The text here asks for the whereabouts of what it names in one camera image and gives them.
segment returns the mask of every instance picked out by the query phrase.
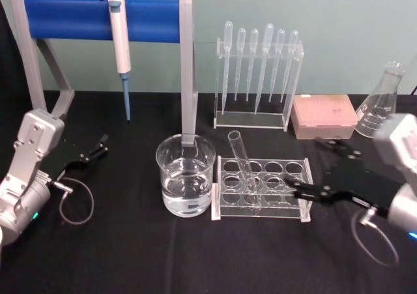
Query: teal wall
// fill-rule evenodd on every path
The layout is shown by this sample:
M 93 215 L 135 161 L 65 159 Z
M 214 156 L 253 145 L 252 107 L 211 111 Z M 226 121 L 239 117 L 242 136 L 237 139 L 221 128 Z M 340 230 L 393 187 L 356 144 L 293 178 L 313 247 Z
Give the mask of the teal wall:
M 1 0 L 14 29 L 10 0 Z M 194 0 L 197 77 L 201 92 L 213 92 L 215 40 L 227 20 L 235 28 L 263 32 L 271 22 L 298 29 L 305 51 L 299 93 L 368 93 L 385 62 L 409 63 L 417 50 L 417 0 Z M 113 44 L 54 40 L 53 45 L 75 90 L 120 91 Z M 180 90 L 179 46 L 131 43 L 132 91 Z M 44 87 L 54 89 L 42 61 Z M 417 84 L 417 64 L 400 84 Z

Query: erlenmeyer flask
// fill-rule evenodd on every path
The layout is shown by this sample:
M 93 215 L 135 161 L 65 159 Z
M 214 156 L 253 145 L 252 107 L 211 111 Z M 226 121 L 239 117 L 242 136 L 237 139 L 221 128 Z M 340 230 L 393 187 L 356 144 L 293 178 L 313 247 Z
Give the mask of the erlenmeyer flask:
M 355 130 L 358 133 L 373 138 L 374 132 L 379 129 L 385 118 L 395 113 L 397 88 L 404 74 L 403 64 L 397 61 L 389 61 L 385 64 L 384 74 L 378 86 L 356 110 L 358 124 Z

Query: black table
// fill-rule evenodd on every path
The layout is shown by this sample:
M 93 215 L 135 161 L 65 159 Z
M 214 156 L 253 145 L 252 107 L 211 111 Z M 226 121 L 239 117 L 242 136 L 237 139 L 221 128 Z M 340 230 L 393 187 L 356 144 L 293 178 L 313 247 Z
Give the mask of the black table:
M 56 97 L 48 93 L 48 102 Z M 358 105 L 364 96 L 353 96 Z M 1 100 L 0 175 L 7 172 L 12 142 L 27 101 Z M 120 93 L 76 93 L 64 132 L 66 141 L 88 148 L 109 134 L 109 154 L 86 182 L 96 201 L 92 221 L 64 224 L 57 212 L 62 193 L 51 199 L 24 234 L 3 248 L 0 293 L 417 293 L 417 241 L 377 219 L 396 245 L 401 265 L 387 269 L 355 243 L 350 219 L 358 207 L 313 204 L 311 222 L 223 218 L 210 211 L 196 218 L 170 214 L 162 203 L 154 153 L 180 131 L 180 98 L 131 94 L 132 122 L 124 121 Z M 417 97 L 399 96 L 397 111 L 416 113 Z M 199 96 L 197 134 L 217 153 L 232 156 L 228 128 L 212 128 L 213 95 Z M 249 157 L 309 158 L 320 181 L 333 160 L 311 141 L 281 130 L 241 129 Z M 373 142 L 357 133 L 349 140 L 371 169 L 401 180 L 381 163 Z M 360 231 L 381 259 L 388 247 Z

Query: pipette stand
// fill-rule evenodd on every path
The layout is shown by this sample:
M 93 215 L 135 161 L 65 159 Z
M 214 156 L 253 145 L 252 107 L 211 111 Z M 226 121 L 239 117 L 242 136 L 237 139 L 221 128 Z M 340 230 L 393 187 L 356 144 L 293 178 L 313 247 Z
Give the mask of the pipette stand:
M 250 159 L 257 182 L 255 194 L 249 192 L 234 158 L 217 159 L 217 181 L 212 189 L 212 220 L 223 216 L 294 218 L 309 222 L 311 202 L 296 199 L 294 189 L 284 183 L 290 175 L 313 184 L 308 159 Z
M 270 82 L 273 79 L 274 60 L 280 56 L 276 51 L 275 43 L 272 43 L 268 51 L 266 62 L 265 78 L 263 80 L 263 94 L 257 112 L 255 113 L 255 96 L 258 88 L 260 66 L 263 57 L 262 43 L 257 44 L 256 55 L 253 65 L 252 80 L 250 82 L 249 99 L 246 100 L 246 79 L 248 76 L 248 66 L 250 61 L 250 43 L 246 38 L 243 50 L 242 64 L 240 69 L 240 81 L 238 84 L 238 94 L 235 100 L 235 71 L 238 58 L 236 41 L 233 42 L 230 51 L 229 73 L 227 82 L 227 99 L 225 110 L 222 112 L 222 89 L 225 49 L 223 41 L 217 39 L 216 56 L 216 89 L 214 100 L 214 128 L 217 126 L 246 127 L 246 128 L 275 128 L 287 130 L 290 119 L 291 108 L 295 95 L 298 77 L 300 75 L 301 64 L 304 58 L 304 50 L 301 40 L 298 40 L 294 52 L 289 51 L 289 44 L 284 44 L 276 74 L 274 92 L 269 101 Z M 283 87 L 284 72 L 288 61 L 292 61 L 286 87 Z
M 12 8 L 33 108 L 47 111 L 39 48 L 60 90 L 52 111 L 60 117 L 67 113 L 74 90 L 49 39 L 112 41 L 108 0 L 12 0 Z M 126 15 L 130 42 L 180 44 L 182 133 L 194 134 L 198 93 L 192 0 L 126 0 Z

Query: blue crossbar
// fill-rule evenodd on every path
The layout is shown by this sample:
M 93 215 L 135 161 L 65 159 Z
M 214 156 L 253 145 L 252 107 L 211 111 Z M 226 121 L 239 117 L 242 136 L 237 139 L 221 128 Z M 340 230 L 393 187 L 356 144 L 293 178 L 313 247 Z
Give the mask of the blue crossbar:
M 112 40 L 107 0 L 25 0 L 33 38 Z M 129 40 L 179 43 L 179 0 L 126 0 Z

